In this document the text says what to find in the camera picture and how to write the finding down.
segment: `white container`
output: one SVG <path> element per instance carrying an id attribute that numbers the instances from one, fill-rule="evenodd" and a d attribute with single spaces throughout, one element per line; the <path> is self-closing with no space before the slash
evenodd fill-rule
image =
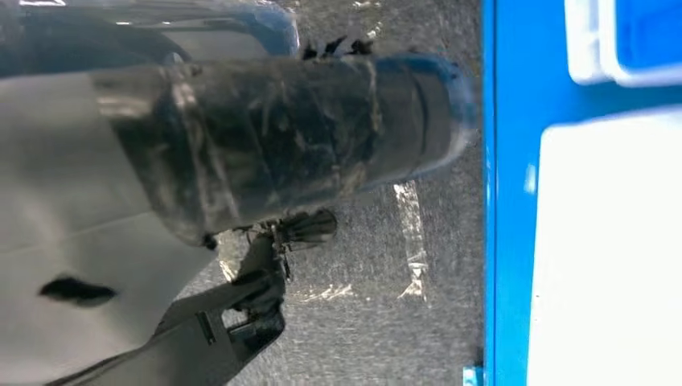
<path id="1" fill-rule="evenodd" d="M 565 0 L 569 74 L 578 84 L 682 84 L 681 0 Z"/>

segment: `blue surface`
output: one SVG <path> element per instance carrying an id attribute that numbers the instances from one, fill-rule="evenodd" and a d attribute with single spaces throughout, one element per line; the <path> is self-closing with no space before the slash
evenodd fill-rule
<path id="1" fill-rule="evenodd" d="M 682 1 L 616 0 L 616 36 L 624 67 L 682 64 Z"/>
<path id="2" fill-rule="evenodd" d="M 524 184 L 527 169 L 538 167 L 542 132 L 559 122 L 682 103 L 682 88 L 576 85 L 568 73 L 564 2 L 485 0 L 483 10 L 485 372 L 489 386 L 516 386 L 525 384 L 528 365 L 537 210 L 536 194 Z"/>

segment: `blue edge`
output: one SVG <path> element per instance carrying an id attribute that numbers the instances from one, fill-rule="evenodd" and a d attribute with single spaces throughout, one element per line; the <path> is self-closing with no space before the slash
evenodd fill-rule
<path id="1" fill-rule="evenodd" d="M 556 123 L 682 104 L 681 87 L 572 82 L 564 17 L 561 1 L 483 3 L 488 386 L 526 384 L 537 197 L 524 182 L 526 170 L 539 166 L 543 131 Z"/>

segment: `black cylinder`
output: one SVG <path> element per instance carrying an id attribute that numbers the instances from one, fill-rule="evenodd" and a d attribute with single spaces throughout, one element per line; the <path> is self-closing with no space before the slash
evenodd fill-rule
<path id="1" fill-rule="evenodd" d="M 472 130 L 433 55 L 272 58 L 92 75 L 154 210 L 178 236 L 279 217 L 454 159 Z"/>

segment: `gray carpet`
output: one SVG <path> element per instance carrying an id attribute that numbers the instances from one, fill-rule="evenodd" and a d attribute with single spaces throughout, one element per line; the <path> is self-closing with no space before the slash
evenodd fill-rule
<path id="1" fill-rule="evenodd" d="M 298 14 L 302 43 L 369 33 L 379 52 L 441 52 L 471 70 L 480 101 L 477 0 L 278 3 Z M 452 167 L 416 184 L 426 300 L 399 298 L 411 277 L 393 188 L 337 203 L 337 238 L 291 256 L 286 332 L 232 384 L 462 384 L 462 367 L 483 355 L 480 131 Z M 216 262 L 187 292 L 223 280 Z"/>

